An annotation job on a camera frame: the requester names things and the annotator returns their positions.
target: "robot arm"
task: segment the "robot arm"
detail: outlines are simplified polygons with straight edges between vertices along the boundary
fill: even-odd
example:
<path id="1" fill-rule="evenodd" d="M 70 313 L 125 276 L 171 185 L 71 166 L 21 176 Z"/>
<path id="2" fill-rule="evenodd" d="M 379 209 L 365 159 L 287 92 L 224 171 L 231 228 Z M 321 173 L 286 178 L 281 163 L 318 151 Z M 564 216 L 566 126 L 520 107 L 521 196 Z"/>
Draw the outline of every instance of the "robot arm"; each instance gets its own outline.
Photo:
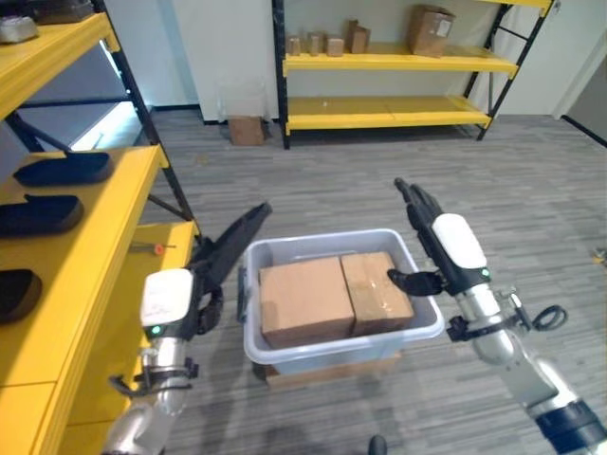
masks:
<path id="1" fill-rule="evenodd" d="M 110 377 L 112 386 L 131 399 L 131 406 L 110 428 L 103 455 L 162 452 L 186 406 L 190 380 L 198 376 L 198 366 L 187 356 L 188 344 L 219 322 L 221 284 L 270 214 L 268 203 L 250 210 L 215 242 L 203 239 L 186 268 L 146 278 L 140 319 L 150 346 L 140 353 L 141 374 L 135 377 L 134 390 L 122 376 Z"/>
<path id="2" fill-rule="evenodd" d="M 452 341 L 471 341 L 479 358 L 499 374 L 513 397 L 540 427 L 558 453 L 604 453 L 607 431 L 585 402 L 545 359 L 527 349 L 519 334 L 532 328 L 558 328 L 566 321 L 560 307 L 549 307 L 531 321 L 516 294 L 499 302 L 489 287 L 483 249 L 466 220 L 444 213 L 417 185 L 395 181 L 407 204 L 417 237 L 438 270 L 405 275 L 388 271 L 402 291 L 428 296 L 447 291 L 462 310 L 453 318 Z M 546 317 L 552 317 L 548 323 Z"/>

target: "bin handle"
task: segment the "bin handle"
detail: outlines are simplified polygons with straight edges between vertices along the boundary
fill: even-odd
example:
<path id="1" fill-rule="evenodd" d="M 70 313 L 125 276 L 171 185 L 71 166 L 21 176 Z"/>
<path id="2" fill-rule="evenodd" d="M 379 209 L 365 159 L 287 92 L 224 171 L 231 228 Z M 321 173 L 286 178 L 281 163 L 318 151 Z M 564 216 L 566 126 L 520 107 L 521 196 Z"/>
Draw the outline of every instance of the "bin handle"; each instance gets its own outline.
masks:
<path id="1" fill-rule="evenodd" d="M 236 310 L 236 320 L 241 324 L 247 320 L 247 290 L 245 289 L 245 282 L 247 277 L 247 270 L 240 266 L 238 267 L 238 301 Z"/>

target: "plastic storage bin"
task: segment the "plastic storage bin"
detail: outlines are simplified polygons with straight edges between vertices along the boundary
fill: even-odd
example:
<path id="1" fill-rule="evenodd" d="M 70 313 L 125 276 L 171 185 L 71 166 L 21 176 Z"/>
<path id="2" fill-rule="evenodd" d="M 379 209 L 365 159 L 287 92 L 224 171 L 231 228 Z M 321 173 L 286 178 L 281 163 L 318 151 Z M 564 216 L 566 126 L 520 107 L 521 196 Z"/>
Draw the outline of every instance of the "plastic storage bin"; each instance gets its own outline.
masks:
<path id="1" fill-rule="evenodd" d="M 241 302 L 245 318 L 245 352 L 253 362 L 272 365 L 278 373 L 303 373 L 345 363 L 388 358 L 409 342 L 437 337 L 445 328 L 443 316 L 432 297 L 411 297 L 415 316 L 409 328 L 367 337 L 352 337 L 295 348 L 272 349 L 261 330 L 259 269 L 326 256 L 386 251 L 395 266 L 412 273 L 417 267 L 398 233 L 372 229 L 305 237 L 262 240 L 244 255 Z"/>

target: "small cardboard box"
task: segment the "small cardboard box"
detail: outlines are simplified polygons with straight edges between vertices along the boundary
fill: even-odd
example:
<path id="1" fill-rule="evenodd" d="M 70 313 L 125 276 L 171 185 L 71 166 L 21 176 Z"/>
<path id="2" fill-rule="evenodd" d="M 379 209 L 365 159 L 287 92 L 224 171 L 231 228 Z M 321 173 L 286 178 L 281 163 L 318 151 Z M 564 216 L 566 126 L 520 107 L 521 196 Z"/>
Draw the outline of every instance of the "small cardboard box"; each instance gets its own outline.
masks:
<path id="1" fill-rule="evenodd" d="M 326 55 L 329 57 L 341 57 L 343 55 L 343 38 L 339 35 L 327 36 Z"/>
<path id="2" fill-rule="evenodd" d="M 371 30 L 359 26 L 359 21 L 348 21 L 346 33 L 346 47 L 353 54 L 364 54 L 369 47 L 371 39 Z"/>
<path id="3" fill-rule="evenodd" d="M 350 336 L 354 311 L 339 258 L 260 271 L 262 333 L 275 349 Z"/>
<path id="4" fill-rule="evenodd" d="M 302 53 L 302 40 L 297 35 L 286 37 L 286 53 L 289 55 L 300 55 Z"/>
<path id="5" fill-rule="evenodd" d="M 307 52 L 311 56 L 317 56 L 324 52 L 322 45 L 324 44 L 322 33 L 312 32 L 307 34 Z"/>
<path id="6" fill-rule="evenodd" d="M 388 278 L 387 271 L 394 268 L 388 253 L 342 256 L 341 267 L 356 316 L 355 337 L 407 327 L 414 311 L 407 296 Z"/>
<path id="7" fill-rule="evenodd" d="M 407 30 L 407 46 L 416 55 L 440 57 L 455 16 L 446 9 L 417 5 L 413 8 Z"/>
<path id="8" fill-rule="evenodd" d="M 230 116 L 230 141 L 234 145 L 263 145 L 264 131 L 259 117 Z"/>

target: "screwdriver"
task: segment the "screwdriver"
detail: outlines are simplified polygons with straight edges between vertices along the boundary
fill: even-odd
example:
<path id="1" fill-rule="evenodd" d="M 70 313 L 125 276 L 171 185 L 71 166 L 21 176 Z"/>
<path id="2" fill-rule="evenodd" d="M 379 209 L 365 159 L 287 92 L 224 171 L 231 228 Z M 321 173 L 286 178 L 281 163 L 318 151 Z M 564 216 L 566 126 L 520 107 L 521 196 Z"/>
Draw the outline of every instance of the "screwdriver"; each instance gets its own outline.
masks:
<path id="1" fill-rule="evenodd" d="M 162 256 L 166 248 L 175 248 L 175 245 L 152 244 L 148 242 L 132 242 L 129 251 L 132 253 L 148 252 Z"/>

